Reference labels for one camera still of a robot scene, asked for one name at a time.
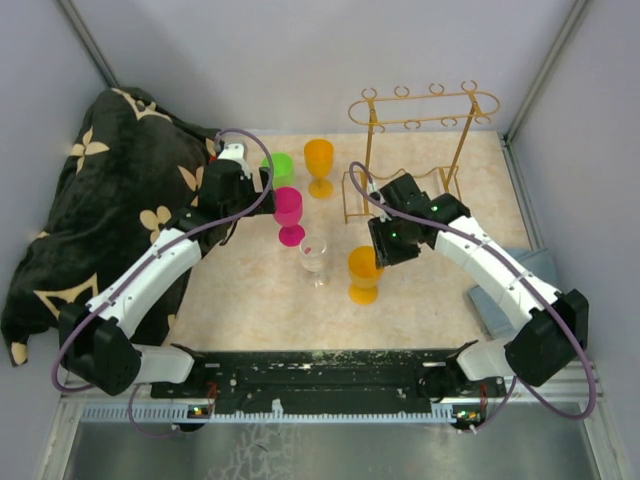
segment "gold wire stand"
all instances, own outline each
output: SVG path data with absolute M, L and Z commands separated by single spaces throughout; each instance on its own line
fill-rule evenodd
M 349 118 L 352 122 L 357 123 L 358 125 L 364 125 L 367 127 L 367 151 L 365 153 L 365 161 L 364 164 L 371 171 L 370 163 L 371 163 L 371 146 L 373 144 L 373 135 L 374 133 L 384 133 L 386 130 L 385 125 L 396 125 L 402 124 L 404 128 L 407 130 L 417 130 L 422 127 L 423 123 L 439 121 L 444 127 L 455 127 L 458 125 L 458 120 L 466 119 L 464 128 L 462 130 L 462 135 L 460 135 L 460 141 L 458 142 L 458 147 L 456 148 L 456 153 L 453 156 L 453 161 L 450 165 L 446 166 L 437 166 L 432 168 L 426 173 L 420 175 L 414 175 L 414 178 L 424 178 L 428 175 L 432 175 L 434 173 L 438 173 L 440 175 L 440 179 L 442 180 L 442 185 L 444 187 L 445 192 L 451 193 L 451 182 L 456 187 L 456 191 L 458 192 L 458 197 L 461 199 L 462 194 L 460 192 L 460 186 L 458 185 L 458 159 L 460 158 L 460 152 L 462 152 L 462 147 L 467 138 L 467 133 L 469 133 L 469 127 L 471 127 L 471 123 L 475 121 L 479 125 L 487 125 L 491 123 L 491 115 L 500 110 L 500 100 L 498 98 L 488 92 L 483 92 L 478 90 L 478 84 L 471 80 L 470 83 L 471 88 L 467 87 L 467 81 L 462 82 L 460 88 L 462 91 L 460 92 L 452 92 L 445 93 L 445 88 L 441 83 L 435 84 L 432 83 L 429 85 L 429 94 L 424 95 L 411 95 L 411 92 L 407 87 L 396 87 L 393 89 L 394 96 L 393 97 L 378 97 L 378 91 L 375 88 L 365 88 L 362 90 L 362 98 L 363 100 L 358 100 L 351 104 L 348 110 Z M 367 96 L 367 90 L 371 90 L 373 92 L 372 95 Z M 466 96 L 469 98 L 469 102 L 471 103 L 471 108 L 469 113 L 461 113 L 455 115 L 445 115 L 439 117 L 424 117 L 424 118 L 409 118 L 402 120 L 385 120 L 382 121 L 378 118 L 378 113 L 376 112 L 376 102 L 399 102 L 399 101 L 407 101 L 407 100 L 422 100 L 427 98 L 443 98 L 443 97 L 463 97 Z M 479 97 L 489 97 L 493 99 L 495 102 L 495 108 L 489 112 L 485 112 L 480 107 L 478 103 Z M 353 107 L 360 104 L 367 104 L 369 107 L 369 120 L 364 122 L 360 120 L 356 120 L 351 114 L 351 110 Z M 400 168 L 393 175 L 389 175 L 388 177 L 380 177 L 371 172 L 371 175 L 377 180 L 390 180 L 396 177 L 398 174 L 407 173 L 404 168 Z M 347 198 L 345 192 L 345 180 L 349 178 L 349 172 L 344 172 L 342 174 L 342 206 L 344 210 L 344 223 L 348 223 L 349 217 L 363 217 L 373 215 L 369 211 L 369 202 L 363 198 L 363 212 L 350 213 L 347 212 Z M 360 181 L 362 182 L 362 188 L 367 188 L 367 178 L 364 173 L 360 174 Z

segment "white wall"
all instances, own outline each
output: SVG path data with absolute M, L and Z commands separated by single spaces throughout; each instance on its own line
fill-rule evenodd
M 504 131 L 571 0 L 76 0 L 119 81 L 212 126 L 362 132 L 363 88 L 475 79 Z M 456 104 L 456 111 L 467 113 Z
M 595 359 L 640 474 L 640 2 L 593 2 L 516 139 L 562 284 L 591 304 Z
M 46 219 L 84 110 L 103 88 L 52 1 L 5 0 L 0 15 L 0 297 L 28 238 Z M 33 478 L 58 394 L 49 382 L 55 335 L 29 342 L 29 363 L 0 352 L 0 477 Z

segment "beige table surface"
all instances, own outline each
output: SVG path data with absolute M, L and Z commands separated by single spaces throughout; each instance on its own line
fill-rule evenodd
M 404 167 L 413 174 L 451 162 L 459 132 L 385 133 L 374 137 L 372 170 L 386 176 Z M 225 247 L 214 248 L 194 269 L 167 343 L 196 350 L 307 350 L 456 347 L 481 338 L 477 314 L 466 296 L 473 280 L 428 247 L 420 258 L 387 268 L 373 305 L 347 295 L 349 253 L 371 245 L 364 217 L 345 226 L 340 180 L 350 161 L 363 161 L 366 135 L 326 135 L 335 166 L 328 200 L 309 196 L 311 175 L 303 149 L 317 136 L 264 136 L 271 152 L 295 163 L 295 186 L 303 193 L 301 224 L 326 237 L 330 283 L 321 288 L 299 261 L 297 248 L 278 241 L 271 216 L 243 219 Z M 263 155 L 250 145 L 257 172 Z M 528 247 L 522 217 L 495 132 L 471 132 L 460 158 L 462 199 L 482 227 L 505 247 Z M 418 180 L 431 197 L 442 193 L 435 177 Z M 352 208 L 361 203 L 348 185 Z

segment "green cup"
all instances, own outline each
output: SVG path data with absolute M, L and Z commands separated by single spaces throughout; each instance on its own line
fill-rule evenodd
M 275 168 L 273 176 L 273 189 L 293 186 L 295 175 L 293 173 L 293 159 L 286 153 L 272 153 L 273 165 Z M 268 167 L 269 161 L 262 160 L 262 166 Z

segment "black blanket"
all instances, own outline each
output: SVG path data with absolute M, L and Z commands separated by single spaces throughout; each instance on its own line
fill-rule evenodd
M 57 326 L 62 305 L 108 287 L 172 212 L 197 204 L 216 132 L 181 121 L 139 89 L 98 96 L 64 163 L 42 233 L 11 281 L 1 326 L 14 365 L 27 361 L 30 335 Z M 187 281 L 185 274 L 151 308 L 134 343 L 162 343 Z

